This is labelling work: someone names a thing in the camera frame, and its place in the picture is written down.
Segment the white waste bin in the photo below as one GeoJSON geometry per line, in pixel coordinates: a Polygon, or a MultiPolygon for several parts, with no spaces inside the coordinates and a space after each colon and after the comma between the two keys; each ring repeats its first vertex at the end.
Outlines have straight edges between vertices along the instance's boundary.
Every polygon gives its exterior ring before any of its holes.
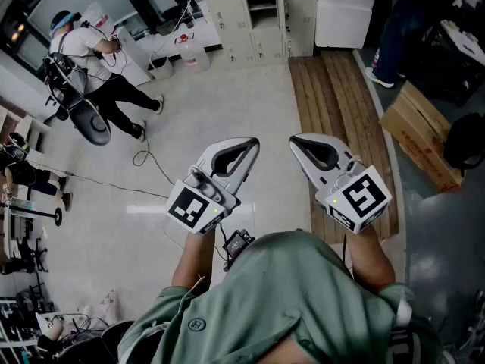
{"type": "Polygon", "coordinates": [[[152,53],[148,71],[156,80],[163,80],[174,74],[174,66],[168,57],[155,57],[155,53],[152,53]]]}

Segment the white carton box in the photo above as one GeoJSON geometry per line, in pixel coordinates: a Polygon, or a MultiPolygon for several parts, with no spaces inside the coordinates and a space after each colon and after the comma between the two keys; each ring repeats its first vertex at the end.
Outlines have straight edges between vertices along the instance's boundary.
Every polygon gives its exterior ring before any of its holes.
{"type": "Polygon", "coordinates": [[[134,86],[152,81],[153,76],[149,72],[149,56],[146,51],[137,44],[125,27],[118,27],[114,32],[121,43],[122,54],[126,61],[121,63],[120,73],[134,86]]]}

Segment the white shelf unit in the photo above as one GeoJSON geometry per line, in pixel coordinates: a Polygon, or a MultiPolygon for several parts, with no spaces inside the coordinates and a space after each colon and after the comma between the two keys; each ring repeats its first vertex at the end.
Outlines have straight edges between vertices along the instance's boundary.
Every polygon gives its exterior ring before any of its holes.
{"type": "Polygon", "coordinates": [[[21,118],[12,111],[0,105],[0,143],[8,142],[8,134],[19,133],[30,146],[27,160],[36,168],[44,162],[44,154],[39,149],[42,138],[50,131],[50,127],[30,115],[21,118]]]}

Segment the black office chair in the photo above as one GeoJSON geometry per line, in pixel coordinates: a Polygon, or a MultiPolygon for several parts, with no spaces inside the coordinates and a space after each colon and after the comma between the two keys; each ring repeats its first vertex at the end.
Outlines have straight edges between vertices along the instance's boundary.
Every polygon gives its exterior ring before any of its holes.
{"type": "Polygon", "coordinates": [[[53,95],[48,96],[45,101],[45,106],[47,106],[50,102],[58,106],[55,112],[55,117],[60,121],[66,121],[69,118],[68,104],[64,100],[55,98],[53,95]]]}

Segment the person's right forearm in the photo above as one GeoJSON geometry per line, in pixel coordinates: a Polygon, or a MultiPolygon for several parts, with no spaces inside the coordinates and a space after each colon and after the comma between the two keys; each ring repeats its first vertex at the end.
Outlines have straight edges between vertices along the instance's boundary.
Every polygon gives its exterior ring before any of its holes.
{"type": "Polygon", "coordinates": [[[364,289],[379,293],[396,283],[395,271],[372,225],[359,234],[350,234],[346,244],[352,261],[354,280],[364,289]]]}

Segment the black belt device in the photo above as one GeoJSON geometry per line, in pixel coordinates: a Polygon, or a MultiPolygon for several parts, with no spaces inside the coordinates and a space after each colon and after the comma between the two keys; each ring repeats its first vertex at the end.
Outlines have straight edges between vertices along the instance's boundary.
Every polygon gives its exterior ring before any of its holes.
{"type": "Polygon", "coordinates": [[[229,238],[226,237],[224,231],[221,232],[224,238],[223,250],[227,257],[223,270],[228,272],[239,255],[255,241],[255,238],[251,237],[245,229],[234,231],[229,238]]]}

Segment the person's left forearm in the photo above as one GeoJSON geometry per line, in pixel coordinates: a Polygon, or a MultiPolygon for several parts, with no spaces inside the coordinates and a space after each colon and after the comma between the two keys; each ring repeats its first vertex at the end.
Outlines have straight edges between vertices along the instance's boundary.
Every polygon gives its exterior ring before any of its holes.
{"type": "Polygon", "coordinates": [[[171,285],[200,295],[209,290],[212,277],[216,229],[205,234],[188,233],[171,285]]]}

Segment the white table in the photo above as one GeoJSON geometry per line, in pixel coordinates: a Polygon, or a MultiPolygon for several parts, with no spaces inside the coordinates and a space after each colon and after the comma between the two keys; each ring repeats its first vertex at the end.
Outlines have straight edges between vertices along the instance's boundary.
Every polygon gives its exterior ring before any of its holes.
{"type": "Polygon", "coordinates": [[[442,20],[440,26],[461,53],[485,67],[485,51],[471,33],[461,32],[455,24],[447,20],[442,20]]]}

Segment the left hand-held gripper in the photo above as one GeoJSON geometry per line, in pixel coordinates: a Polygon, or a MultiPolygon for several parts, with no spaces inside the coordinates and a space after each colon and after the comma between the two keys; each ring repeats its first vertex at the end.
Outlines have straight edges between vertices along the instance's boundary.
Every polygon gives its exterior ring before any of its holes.
{"type": "Polygon", "coordinates": [[[234,137],[211,144],[177,180],[165,214],[192,234],[206,234],[241,204],[235,196],[258,157],[256,137],[234,137]]]}

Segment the black bag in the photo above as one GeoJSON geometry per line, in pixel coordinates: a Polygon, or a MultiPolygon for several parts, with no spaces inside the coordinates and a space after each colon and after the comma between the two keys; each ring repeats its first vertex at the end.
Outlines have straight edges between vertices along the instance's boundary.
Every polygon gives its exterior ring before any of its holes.
{"type": "Polygon", "coordinates": [[[477,112],[459,118],[444,144],[444,159],[465,176],[485,161],[485,115],[477,112]]]}

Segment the clear plastic bag red label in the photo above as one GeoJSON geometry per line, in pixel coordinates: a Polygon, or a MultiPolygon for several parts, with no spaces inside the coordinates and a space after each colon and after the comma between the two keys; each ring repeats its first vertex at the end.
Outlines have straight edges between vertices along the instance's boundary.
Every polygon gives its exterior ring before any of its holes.
{"type": "Polygon", "coordinates": [[[81,16],[81,26],[101,33],[104,38],[110,39],[114,32],[114,21],[109,13],[98,3],[91,3],[81,16]]]}

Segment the white metal locker cabinet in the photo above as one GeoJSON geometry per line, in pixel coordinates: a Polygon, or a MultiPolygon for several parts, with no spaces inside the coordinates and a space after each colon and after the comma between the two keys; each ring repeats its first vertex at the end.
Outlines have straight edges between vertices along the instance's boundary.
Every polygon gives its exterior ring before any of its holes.
{"type": "Polygon", "coordinates": [[[317,0],[284,0],[286,32],[276,0],[205,0],[231,67],[279,64],[312,55],[317,0]]]}

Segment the large white box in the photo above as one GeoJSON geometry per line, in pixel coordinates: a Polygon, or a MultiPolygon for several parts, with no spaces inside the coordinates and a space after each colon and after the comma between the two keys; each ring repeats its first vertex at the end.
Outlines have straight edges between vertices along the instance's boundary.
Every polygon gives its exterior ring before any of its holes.
{"type": "Polygon", "coordinates": [[[360,49],[365,43],[374,0],[317,0],[315,44],[360,49]]]}

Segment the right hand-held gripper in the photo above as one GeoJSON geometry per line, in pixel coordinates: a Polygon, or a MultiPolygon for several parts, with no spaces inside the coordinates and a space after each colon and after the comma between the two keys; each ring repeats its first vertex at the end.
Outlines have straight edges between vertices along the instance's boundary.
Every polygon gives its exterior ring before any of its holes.
{"type": "Polygon", "coordinates": [[[383,179],[341,139],[301,133],[289,138],[289,147],[314,187],[327,185],[322,170],[338,170],[334,181],[316,192],[316,200],[346,230],[358,234],[386,211],[392,197],[383,179]]]}

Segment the person's green shirt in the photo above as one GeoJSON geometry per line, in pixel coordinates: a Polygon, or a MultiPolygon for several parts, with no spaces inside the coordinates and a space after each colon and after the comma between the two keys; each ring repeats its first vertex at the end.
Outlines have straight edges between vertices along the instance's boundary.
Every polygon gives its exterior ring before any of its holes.
{"type": "Polygon", "coordinates": [[[170,285],[117,348],[120,364],[440,364],[440,338],[396,282],[379,293],[305,231],[255,240],[200,295],[170,285]]]}

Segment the brown cardboard box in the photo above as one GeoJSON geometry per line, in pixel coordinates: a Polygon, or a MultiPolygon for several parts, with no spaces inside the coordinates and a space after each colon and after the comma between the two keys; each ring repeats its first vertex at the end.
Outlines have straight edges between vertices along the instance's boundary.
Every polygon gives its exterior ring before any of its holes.
{"type": "Polygon", "coordinates": [[[440,192],[462,186],[462,173],[443,155],[451,124],[412,83],[404,83],[380,124],[440,192]]]}

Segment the wooden slat platform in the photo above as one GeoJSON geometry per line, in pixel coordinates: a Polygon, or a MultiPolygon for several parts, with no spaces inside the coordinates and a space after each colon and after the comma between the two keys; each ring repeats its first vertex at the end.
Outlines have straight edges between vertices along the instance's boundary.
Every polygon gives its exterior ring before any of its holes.
{"type": "Polygon", "coordinates": [[[289,59],[303,133],[341,139],[373,165],[391,194],[396,192],[390,156],[377,110],[356,51],[322,51],[289,59]]]}

